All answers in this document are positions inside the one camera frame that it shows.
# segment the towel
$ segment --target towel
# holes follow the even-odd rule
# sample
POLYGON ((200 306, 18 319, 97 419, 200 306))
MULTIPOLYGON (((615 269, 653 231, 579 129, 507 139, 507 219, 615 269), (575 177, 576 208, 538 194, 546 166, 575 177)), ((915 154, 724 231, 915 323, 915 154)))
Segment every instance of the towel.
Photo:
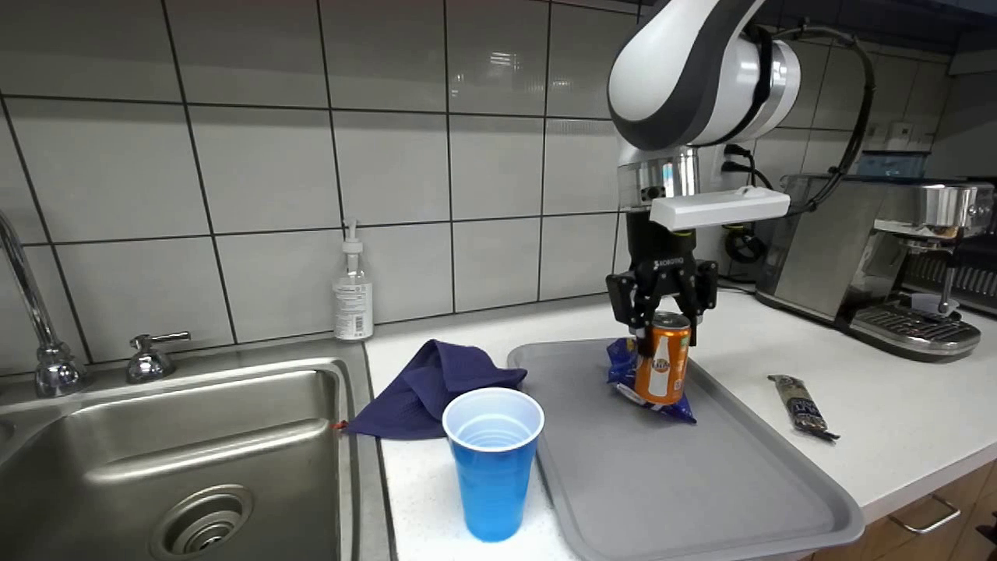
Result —
POLYGON ((383 441, 443 437, 443 407, 479 387, 520 387, 526 372, 497 367, 477 346, 428 340, 401 373, 344 431, 383 441))

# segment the blue plastic cup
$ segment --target blue plastic cup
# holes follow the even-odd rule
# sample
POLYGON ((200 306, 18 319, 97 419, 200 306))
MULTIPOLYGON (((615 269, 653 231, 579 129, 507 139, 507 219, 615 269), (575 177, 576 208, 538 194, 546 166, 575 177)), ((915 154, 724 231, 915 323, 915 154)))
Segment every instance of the blue plastic cup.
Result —
POLYGON ((538 403, 504 387, 447 406, 443 431, 457 462, 465 524, 477 540, 503 541, 520 531, 544 423, 538 403))

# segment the cup rim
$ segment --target cup rim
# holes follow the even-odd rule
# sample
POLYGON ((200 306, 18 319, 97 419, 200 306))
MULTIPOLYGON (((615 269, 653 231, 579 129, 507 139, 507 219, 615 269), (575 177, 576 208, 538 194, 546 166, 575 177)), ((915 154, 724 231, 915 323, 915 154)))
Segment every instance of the cup rim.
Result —
POLYGON ((489 456, 512 451, 512 448, 520 448, 520 445, 532 444, 532 441, 544 432, 546 423, 550 423, 550 419, 546 419, 544 406, 538 406, 529 393, 512 390, 512 387, 479 387, 479 390, 471 390, 471 393, 455 396, 455 398, 443 407, 443 432, 447 432, 447 441, 453 441, 453 444, 457 444, 457 445, 465 445, 465 448, 473 448, 473 451, 489 451, 489 456), (535 419, 538 419, 535 427, 532 427, 525 441, 516 441, 516 444, 512 444, 512 445, 471 445, 471 444, 465 444, 460 437, 450 432, 447 427, 450 427, 450 419, 453 419, 455 406, 457 406, 465 396, 483 396, 483 393, 504 393, 504 396, 516 396, 516 398, 525 398, 525 403, 529 403, 532 412, 535 412, 535 419))

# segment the stainless steel sink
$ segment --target stainless steel sink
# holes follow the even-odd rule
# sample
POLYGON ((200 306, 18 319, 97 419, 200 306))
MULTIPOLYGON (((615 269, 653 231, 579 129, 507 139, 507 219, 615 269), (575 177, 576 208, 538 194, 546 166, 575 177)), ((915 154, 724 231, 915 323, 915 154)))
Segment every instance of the stainless steel sink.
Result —
POLYGON ((0 406, 7 561, 393 557, 377 444, 336 420, 371 398, 362 346, 182 359, 173 380, 97 378, 0 406))

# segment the gray tray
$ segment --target gray tray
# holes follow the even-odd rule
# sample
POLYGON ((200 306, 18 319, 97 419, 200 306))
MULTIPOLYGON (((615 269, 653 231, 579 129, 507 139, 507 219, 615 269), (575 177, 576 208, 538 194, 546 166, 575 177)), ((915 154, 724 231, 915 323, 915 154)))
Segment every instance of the gray tray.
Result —
POLYGON ((687 383, 691 427, 619 398, 604 383, 604 346, 512 353, 546 407, 538 469, 579 557, 800 557, 862 532, 858 503, 699 365, 687 383))

